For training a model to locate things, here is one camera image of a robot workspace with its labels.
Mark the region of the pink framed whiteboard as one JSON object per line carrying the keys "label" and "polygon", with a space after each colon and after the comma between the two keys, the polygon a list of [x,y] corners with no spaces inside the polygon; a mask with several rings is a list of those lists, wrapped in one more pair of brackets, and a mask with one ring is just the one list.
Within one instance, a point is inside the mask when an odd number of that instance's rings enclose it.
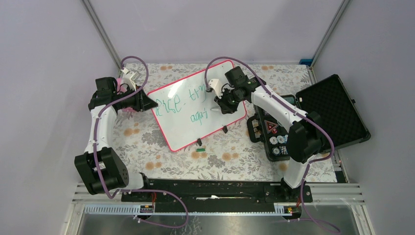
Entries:
{"label": "pink framed whiteboard", "polygon": [[220,79],[225,84],[225,73],[233,67],[232,61],[225,60],[147,94],[159,105],[152,112],[171,151],[176,152],[247,115],[244,103],[233,114],[210,110],[219,106],[214,102],[216,94],[206,92],[204,78]]}

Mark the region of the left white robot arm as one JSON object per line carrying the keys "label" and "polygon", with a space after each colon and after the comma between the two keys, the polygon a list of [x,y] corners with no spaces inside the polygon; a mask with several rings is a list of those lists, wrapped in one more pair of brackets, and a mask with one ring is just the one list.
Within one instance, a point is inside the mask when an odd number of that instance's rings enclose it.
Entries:
{"label": "left white robot arm", "polygon": [[90,137],[84,153],[74,165],[91,195],[109,193],[129,184],[129,173],[113,145],[113,128],[119,110],[145,112],[158,104],[132,79],[96,79],[96,91],[88,104],[92,117]]}

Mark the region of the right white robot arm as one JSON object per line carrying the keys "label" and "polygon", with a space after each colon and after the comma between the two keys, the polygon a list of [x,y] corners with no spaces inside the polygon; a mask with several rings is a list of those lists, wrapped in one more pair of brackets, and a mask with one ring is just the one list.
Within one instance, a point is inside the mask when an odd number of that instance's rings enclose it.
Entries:
{"label": "right white robot arm", "polygon": [[286,149],[290,156],[288,169],[283,177],[286,185],[281,187],[281,197],[288,202],[300,195],[302,185],[314,156],[320,152],[327,133],[319,126],[321,117],[315,112],[307,113],[272,92],[258,76],[248,78],[240,67],[225,73],[230,88],[219,79],[206,81],[208,92],[215,92],[214,101],[222,114],[237,111],[241,102],[247,101],[270,114],[288,132]]}

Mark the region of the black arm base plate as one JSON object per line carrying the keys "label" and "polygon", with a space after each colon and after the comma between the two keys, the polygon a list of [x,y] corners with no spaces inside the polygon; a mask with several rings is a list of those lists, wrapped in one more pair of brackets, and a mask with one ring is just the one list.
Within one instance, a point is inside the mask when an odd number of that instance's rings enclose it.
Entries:
{"label": "black arm base plate", "polygon": [[145,192],[122,195],[122,202],[146,203],[156,212],[274,212],[275,203],[297,206],[313,201],[310,186],[291,189],[284,183],[147,179]]}

